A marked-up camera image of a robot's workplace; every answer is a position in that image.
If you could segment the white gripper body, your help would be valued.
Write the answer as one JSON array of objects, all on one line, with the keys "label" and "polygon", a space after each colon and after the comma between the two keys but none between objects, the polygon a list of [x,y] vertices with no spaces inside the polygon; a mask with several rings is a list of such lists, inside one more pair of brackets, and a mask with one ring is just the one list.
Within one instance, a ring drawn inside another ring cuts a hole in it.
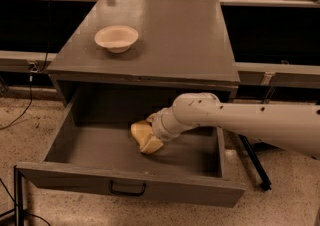
[{"label": "white gripper body", "polygon": [[183,125],[176,119],[172,108],[163,108],[152,117],[152,130],[162,141],[171,141],[183,132]]}]

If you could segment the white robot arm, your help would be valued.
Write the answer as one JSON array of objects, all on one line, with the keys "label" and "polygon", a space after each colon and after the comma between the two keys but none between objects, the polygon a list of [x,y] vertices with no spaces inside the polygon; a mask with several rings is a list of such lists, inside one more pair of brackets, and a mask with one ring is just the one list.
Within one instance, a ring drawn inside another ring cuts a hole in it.
[{"label": "white robot arm", "polygon": [[131,133],[146,154],[185,131],[219,127],[319,160],[319,112],[319,105],[222,103],[211,93],[186,93],[132,125]]}]

